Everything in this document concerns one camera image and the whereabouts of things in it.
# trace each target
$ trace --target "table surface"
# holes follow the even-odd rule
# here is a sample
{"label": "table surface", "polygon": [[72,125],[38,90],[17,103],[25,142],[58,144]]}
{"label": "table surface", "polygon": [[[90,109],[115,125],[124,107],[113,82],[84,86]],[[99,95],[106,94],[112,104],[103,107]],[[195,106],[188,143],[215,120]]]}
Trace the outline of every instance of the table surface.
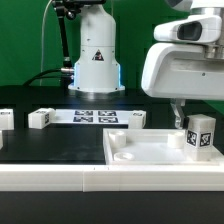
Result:
{"label": "table surface", "polygon": [[[58,87],[1,87],[0,108],[13,108],[15,113],[15,130],[3,132],[1,164],[105,164],[102,133],[111,126],[51,124],[29,129],[28,114],[43,107],[145,110],[146,128],[174,128],[169,100],[152,99],[141,91],[88,101]],[[223,115],[202,101],[187,101],[184,111],[215,117],[214,144],[224,151]],[[223,202],[224,192],[0,192],[0,223],[221,224]]]}

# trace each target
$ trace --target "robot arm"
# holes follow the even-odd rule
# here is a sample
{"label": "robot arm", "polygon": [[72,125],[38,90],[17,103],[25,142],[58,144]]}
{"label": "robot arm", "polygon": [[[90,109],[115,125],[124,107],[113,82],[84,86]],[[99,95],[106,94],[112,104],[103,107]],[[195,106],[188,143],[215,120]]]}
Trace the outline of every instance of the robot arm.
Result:
{"label": "robot arm", "polygon": [[[167,3],[174,9],[189,1]],[[183,128],[186,99],[224,100],[224,2],[193,0],[185,20],[156,27],[142,88],[152,97],[171,98],[176,127]]]}
{"label": "robot arm", "polygon": [[193,0],[165,0],[165,2],[173,9],[178,11],[189,12]]}

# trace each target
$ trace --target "white tray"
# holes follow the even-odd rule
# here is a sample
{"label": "white tray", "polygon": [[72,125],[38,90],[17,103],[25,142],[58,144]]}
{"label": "white tray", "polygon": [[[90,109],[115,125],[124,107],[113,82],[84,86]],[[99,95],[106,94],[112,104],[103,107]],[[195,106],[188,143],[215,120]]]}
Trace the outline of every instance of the white tray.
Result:
{"label": "white tray", "polygon": [[[109,135],[116,132],[126,135],[126,145],[113,147]],[[131,130],[104,129],[104,153],[107,165],[219,165],[224,164],[224,156],[212,147],[212,158],[209,161],[193,161],[183,149],[172,149],[167,146],[168,134],[177,130]],[[133,160],[117,161],[115,155],[127,154]]]}

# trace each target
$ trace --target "green wall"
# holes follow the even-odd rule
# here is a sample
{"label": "green wall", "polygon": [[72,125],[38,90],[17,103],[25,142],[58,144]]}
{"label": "green wall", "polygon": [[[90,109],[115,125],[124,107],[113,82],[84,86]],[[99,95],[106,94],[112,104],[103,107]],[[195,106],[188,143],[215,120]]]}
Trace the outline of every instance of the green wall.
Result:
{"label": "green wall", "polygon": [[[40,72],[41,25],[48,0],[2,1],[0,8],[0,85],[21,85]],[[111,13],[111,1],[104,8]],[[182,18],[183,13],[170,9],[163,0],[114,0],[117,22],[116,58],[122,66],[122,83],[140,88],[142,69],[149,47],[155,42],[157,24]],[[70,54],[79,58],[79,19],[66,21]],[[56,14],[51,8],[45,34],[45,69],[62,65],[60,34]],[[44,80],[43,85],[58,85]]]}

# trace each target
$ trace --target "white rectangular block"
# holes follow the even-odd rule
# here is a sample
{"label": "white rectangular block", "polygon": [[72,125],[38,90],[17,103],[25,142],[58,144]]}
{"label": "white rectangular block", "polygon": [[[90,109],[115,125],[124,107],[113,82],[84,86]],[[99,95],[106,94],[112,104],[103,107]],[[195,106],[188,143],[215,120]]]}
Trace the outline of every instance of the white rectangular block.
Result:
{"label": "white rectangular block", "polygon": [[14,130],[12,109],[0,109],[0,130]]}
{"label": "white rectangular block", "polygon": [[185,154],[195,161],[210,160],[216,120],[202,114],[189,116],[189,119]]}
{"label": "white rectangular block", "polygon": [[134,110],[128,120],[129,129],[142,129],[146,124],[146,112],[142,110]]}
{"label": "white rectangular block", "polygon": [[43,129],[49,125],[55,117],[52,108],[41,108],[28,115],[29,128]]}

